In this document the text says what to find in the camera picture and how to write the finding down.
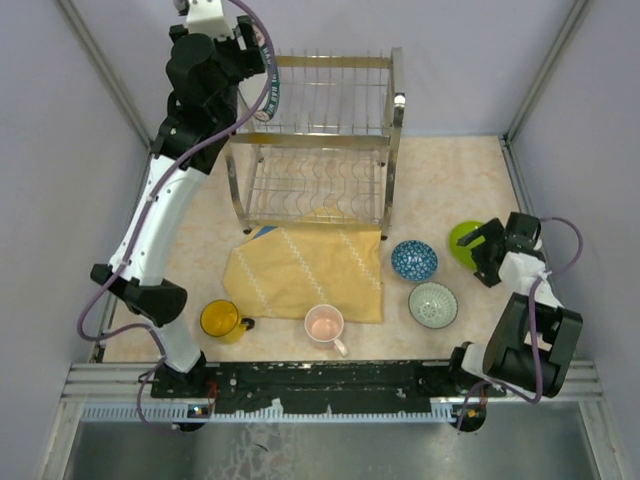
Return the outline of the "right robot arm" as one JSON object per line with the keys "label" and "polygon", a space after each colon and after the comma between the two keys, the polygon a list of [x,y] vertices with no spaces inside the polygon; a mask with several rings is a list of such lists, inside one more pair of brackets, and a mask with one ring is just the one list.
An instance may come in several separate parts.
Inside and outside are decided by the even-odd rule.
{"label": "right robot arm", "polygon": [[550,278],[575,265],[584,241],[572,222],[557,217],[574,230],[577,251],[568,265],[551,269],[540,238],[551,220],[513,212],[505,223],[494,218],[457,241],[466,247],[481,239],[471,249],[474,276],[486,287],[505,285],[511,295],[486,343],[465,342],[453,350],[446,380],[454,393],[466,396],[496,385],[537,403],[561,390],[583,319],[562,304]]}

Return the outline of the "yellow cloth with white zigzags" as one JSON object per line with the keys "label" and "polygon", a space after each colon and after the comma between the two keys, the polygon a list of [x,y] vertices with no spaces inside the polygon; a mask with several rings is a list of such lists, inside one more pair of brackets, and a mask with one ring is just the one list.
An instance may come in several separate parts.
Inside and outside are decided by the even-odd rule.
{"label": "yellow cloth with white zigzags", "polygon": [[380,243],[369,227],[263,226],[231,250],[223,285],[248,316],[302,319],[329,304],[348,322],[381,324]]}

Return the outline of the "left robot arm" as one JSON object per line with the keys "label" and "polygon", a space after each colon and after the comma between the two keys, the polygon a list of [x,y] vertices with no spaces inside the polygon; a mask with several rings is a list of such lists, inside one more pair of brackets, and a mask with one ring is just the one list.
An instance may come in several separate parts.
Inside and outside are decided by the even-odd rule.
{"label": "left robot arm", "polygon": [[169,34],[165,71],[172,90],[146,186],[120,246],[107,263],[93,266],[90,278],[146,318],[174,387],[194,397],[208,384],[205,357],[182,317],[187,291],[164,273],[182,217],[237,121],[238,87],[266,66],[247,15],[219,37],[191,25],[174,25]]}

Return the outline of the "white plate green rim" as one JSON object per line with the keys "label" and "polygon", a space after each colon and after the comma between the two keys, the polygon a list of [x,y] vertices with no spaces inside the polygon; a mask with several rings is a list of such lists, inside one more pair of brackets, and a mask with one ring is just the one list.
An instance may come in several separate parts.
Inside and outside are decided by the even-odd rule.
{"label": "white plate green rim", "polygon": [[261,50],[261,55],[266,64],[266,74],[269,80],[268,94],[266,95],[261,108],[254,114],[254,117],[260,122],[268,122],[275,117],[280,105],[281,83],[279,70],[275,56],[269,49],[263,32],[257,25],[253,25],[253,30],[257,44]]}

